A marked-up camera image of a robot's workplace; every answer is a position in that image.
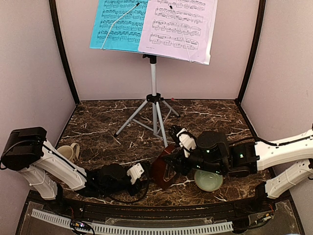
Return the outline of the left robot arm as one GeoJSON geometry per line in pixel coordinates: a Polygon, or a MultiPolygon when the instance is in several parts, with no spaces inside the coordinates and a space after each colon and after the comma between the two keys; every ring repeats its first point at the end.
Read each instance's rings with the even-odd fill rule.
{"type": "Polygon", "coordinates": [[[66,213],[69,203],[62,197],[63,188],[50,179],[49,174],[64,182],[71,190],[85,197],[108,197],[126,191],[141,201],[148,192],[150,175],[145,163],[130,168],[120,164],[104,165],[100,169],[86,170],[67,159],[53,147],[42,127],[13,130],[0,157],[1,170],[21,174],[44,200],[58,213],[66,213]]]}

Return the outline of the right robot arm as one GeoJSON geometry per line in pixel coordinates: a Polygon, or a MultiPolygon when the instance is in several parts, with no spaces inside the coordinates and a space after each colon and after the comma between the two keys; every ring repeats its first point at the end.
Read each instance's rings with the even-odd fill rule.
{"type": "Polygon", "coordinates": [[[268,205],[269,198],[278,198],[313,173],[312,129],[272,142],[259,137],[229,142],[224,133],[215,131],[204,131],[195,137],[177,125],[168,132],[179,151],[167,156],[166,161],[182,175],[197,169],[222,176],[246,177],[275,165],[293,162],[284,172],[256,187],[256,197],[249,205],[253,212],[261,212],[268,205]]]}

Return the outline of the brown wooden metronome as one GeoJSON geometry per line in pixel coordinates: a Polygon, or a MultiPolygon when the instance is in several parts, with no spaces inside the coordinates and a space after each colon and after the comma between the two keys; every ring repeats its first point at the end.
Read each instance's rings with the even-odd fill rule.
{"type": "Polygon", "coordinates": [[[174,169],[170,167],[163,159],[165,155],[172,154],[174,149],[175,146],[173,144],[168,145],[155,159],[151,166],[150,178],[156,185],[158,185],[162,189],[169,188],[180,177],[180,174],[176,173],[174,169]]]}

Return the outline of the purple sheet music page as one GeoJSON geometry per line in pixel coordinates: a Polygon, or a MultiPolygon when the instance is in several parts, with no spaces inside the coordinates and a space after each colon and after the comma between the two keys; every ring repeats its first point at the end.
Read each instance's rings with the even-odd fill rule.
{"type": "Polygon", "coordinates": [[[150,0],[138,51],[209,65],[218,2],[150,0]]]}

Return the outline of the blue sheet music page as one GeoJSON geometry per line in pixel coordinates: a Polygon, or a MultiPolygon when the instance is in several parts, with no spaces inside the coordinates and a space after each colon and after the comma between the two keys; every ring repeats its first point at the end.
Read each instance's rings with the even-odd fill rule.
{"type": "Polygon", "coordinates": [[[100,0],[89,47],[138,53],[147,3],[146,0],[100,0]]]}

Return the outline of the grey folding music stand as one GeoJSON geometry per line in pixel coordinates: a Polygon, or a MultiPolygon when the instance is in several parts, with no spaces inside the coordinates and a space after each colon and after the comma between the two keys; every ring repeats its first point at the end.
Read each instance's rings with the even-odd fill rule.
{"type": "Polygon", "coordinates": [[[164,122],[165,118],[161,114],[161,108],[160,105],[164,103],[164,99],[161,97],[161,95],[157,92],[157,76],[156,76],[156,64],[157,64],[157,58],[159,56],[157,55],[151,55],[151,54],[145,54],[143,52],[140,53],[144,58],[148,58],[150,61],[150,67],[151,67],[151,86],[152,86],[152,92],[147,95],[145,99],[145,103],[151,103],[152,105],[152,112],[153,112],[153,125],[150,128],[150,130],[153,132],[153,134],[162,139],[166,140],[166,133],[164,129],[164,122]]]}

